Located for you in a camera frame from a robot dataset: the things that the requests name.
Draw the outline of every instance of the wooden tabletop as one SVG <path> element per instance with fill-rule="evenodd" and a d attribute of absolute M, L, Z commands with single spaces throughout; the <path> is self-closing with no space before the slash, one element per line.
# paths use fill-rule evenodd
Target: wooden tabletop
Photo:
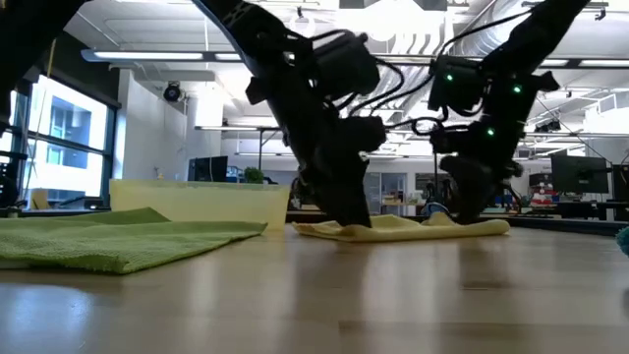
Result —
<path fill-rule="evenodd" d="M 269 234 L 127 276 L 0 270 L 2 354 L 604 354 L 629 348 L 612 238 L 351 245 Z"/>

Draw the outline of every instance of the green towel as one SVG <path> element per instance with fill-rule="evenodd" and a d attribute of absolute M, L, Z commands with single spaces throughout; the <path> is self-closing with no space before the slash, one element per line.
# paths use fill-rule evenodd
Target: green towel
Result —
<path fill-rule="evenodd" d="M 257 236 L 265 227 L 251 222 L 171 222 L 151 208 L 0 219 L 0 265 L 126 274 Z"/>

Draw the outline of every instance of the translucent plastic bin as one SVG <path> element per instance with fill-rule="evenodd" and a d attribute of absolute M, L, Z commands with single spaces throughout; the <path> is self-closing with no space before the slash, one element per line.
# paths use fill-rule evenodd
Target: translucent plastic bin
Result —
<path fill-rule="evenodd" d="M 290 188 L 278 185 L 111 180 L 113 211 L 152 207 L 173 221 L 266 222 L 283 230 Z"/>

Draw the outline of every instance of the yellow cloth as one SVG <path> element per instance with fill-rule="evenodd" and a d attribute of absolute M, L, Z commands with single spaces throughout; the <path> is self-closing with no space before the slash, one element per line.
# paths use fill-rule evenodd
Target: yellow cloth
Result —
<path fill-rule="evenodd" d="M 459 225 L 445 213 L 436 212 L 429 220 L 419 223 L 394 215 L 372 216 L 372 228 L 361 225 L 342 227 L 336 221 L 293 226 L 302 235 L 345 242 L 392 242 L 445 239 L 456 237 L 498 236 L 509 232 L 509 223 L 490 220 L 471 225 Z"/>

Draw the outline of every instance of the security camera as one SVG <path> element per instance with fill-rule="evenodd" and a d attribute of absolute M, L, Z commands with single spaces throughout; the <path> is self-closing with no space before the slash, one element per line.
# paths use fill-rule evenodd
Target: security camera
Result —
<path fill-rule="evenodd" d="M 179 85 L 179 82 L 168 83 L 168 87 L 164 90 L 164 99 L 166 101 L 177 103 L 181 102 L 186 97 L 186 93 L 181 90 Z"/>

